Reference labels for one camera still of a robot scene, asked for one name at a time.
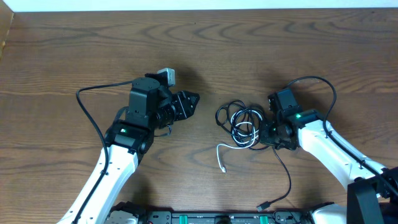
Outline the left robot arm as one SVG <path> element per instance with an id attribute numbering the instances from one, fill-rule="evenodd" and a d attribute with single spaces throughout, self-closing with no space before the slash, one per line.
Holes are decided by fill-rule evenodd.
<path id="1" fill-rule="evenodd" d="M 130 81 L 129 104 L 121 108 L 106 133 L 103 148 L 86 184 L 60 223 L 104 223 L 126 181 L 154 142 L 155 130 L 193 116 L 200 96 L 172 93 L 163 75 Z"/>

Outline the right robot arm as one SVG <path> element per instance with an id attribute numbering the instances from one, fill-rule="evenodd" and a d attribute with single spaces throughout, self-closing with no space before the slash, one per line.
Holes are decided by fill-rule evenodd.
<path id="1" fill-rule="evenodd" d="M 372 160 L 340 136 L 317 110 L 304 111 L 291 89 L 268 96 L 274 117 L 259 140 L 274 149 L 301 147 L 317 158 L 347 192 L 347 204 L 324 203 L 308 212 L 312 223 L 397 223 L 397 169 Z"/>

